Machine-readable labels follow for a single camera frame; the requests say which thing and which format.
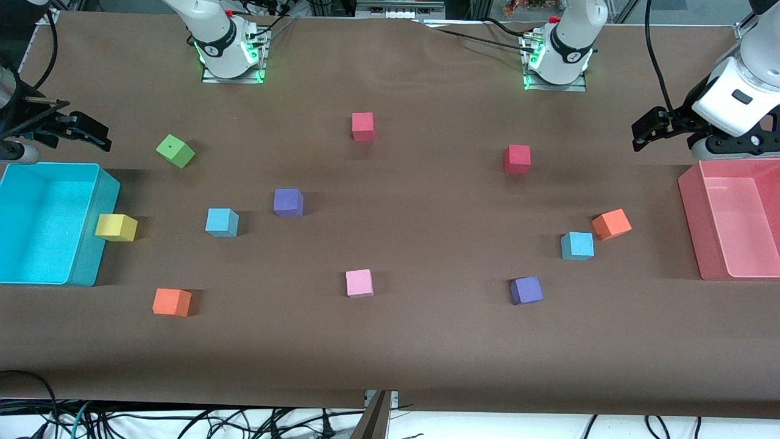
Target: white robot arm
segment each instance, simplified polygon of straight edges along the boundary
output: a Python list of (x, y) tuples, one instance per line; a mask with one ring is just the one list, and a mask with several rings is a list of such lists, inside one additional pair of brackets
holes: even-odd
[[(698, 159), (780, 155), (780, 0), (750, 0), (756, 24), (677, 109), (655, 107), (632, 125), (634, 150), (692, 133)], [(761, 120), (770, 116), (773, 126)]]
[(551, 84), (571, 84), (587, 68), (593, 43), (607, 23), (604, 0), (575, 0), (563, 11), (559, 23), (541, 28), (543, 47), (528, 66)]
[(162, 0), (184, 20), (206, 68), (233, 78), (258, 63), (254, 42), (257, 25), (228, 16), (217, 0)]

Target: light blue cube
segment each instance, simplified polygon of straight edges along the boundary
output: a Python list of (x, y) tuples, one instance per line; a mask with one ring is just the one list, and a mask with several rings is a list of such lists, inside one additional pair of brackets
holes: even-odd
[(594, 256), (593, 234), (569, 232), (561, 238), (561, 252), (568, 261), (587, 261)]
[(216, 237), (237, 237), (239, 235), (239, 214), (228, 208), (209, 209), (206, 231)]

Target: blue bin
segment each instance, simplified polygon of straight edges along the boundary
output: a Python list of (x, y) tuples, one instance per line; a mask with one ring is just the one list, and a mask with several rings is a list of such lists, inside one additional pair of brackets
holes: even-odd
[(0, 284), (91, 287), (119, 182), (94, 163), (8, 165), (0, 180)]

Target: cube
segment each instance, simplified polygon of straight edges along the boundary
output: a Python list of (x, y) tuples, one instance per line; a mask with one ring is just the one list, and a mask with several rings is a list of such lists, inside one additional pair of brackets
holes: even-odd
[(505, 173), (526, 173), (531, 168), (531, 147), (510, 145), (504, 152)]
[(359, 269), (346, 272), (346, 295), (351, 298), (373, 296), (374, 284), (371, 281), (371, 270)]
[(187, 317), (190, 314), (192, 297), (189, 291), (158, 288), (151, 310), (161, 316)]
[(102, 213), (97, 219), (95, 236), (106, 241), (133, 242), (136, 239), (138, 221), (127, 215)]
[(509, 284), (509, 290), (512, 292), (512, 303), (514, 305), (539, 302), (544, 298), (544, 295), (541, 293), (539, 278), (536, 276), (513, 280)]
[(374, 141), (374, 114), (372, 112), (352, 113), (352, 139)]
[(613, 210), (593, 220), (593, 228), (599, 241), (620, 236), (631, 230), (631, 223), (623, 209)]
[(295, 188), (274, 191), (274, 212), (282, 218), (303, 216), (303, 194)]
[(239, 215), (232, 209), (211, 208), (206, 218), (206, 231), (216, 237), (237, 237), (239, 234)]
[(567, 261), (587, 261), (594, 256), (593, 234), (569, 232), (563, 235), (561, 253)]
[(195, 156), (195, 151), (192, 148), (172, 134), (168, 134), (160, 143), (157, 152), (180, 169), (184, 168)]

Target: purple cube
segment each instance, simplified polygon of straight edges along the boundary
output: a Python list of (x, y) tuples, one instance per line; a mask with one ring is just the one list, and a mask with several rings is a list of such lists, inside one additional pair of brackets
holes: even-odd
[(303, 194), (298, 189), (277, 189), (274, 212), (282, 218), (303, 216)]
[(509, 285), (509, 289), (512, 291), (512, 303), (515, 305), (539, 302), (544, 298), (539, 278), (536, 276), (515, 279)]

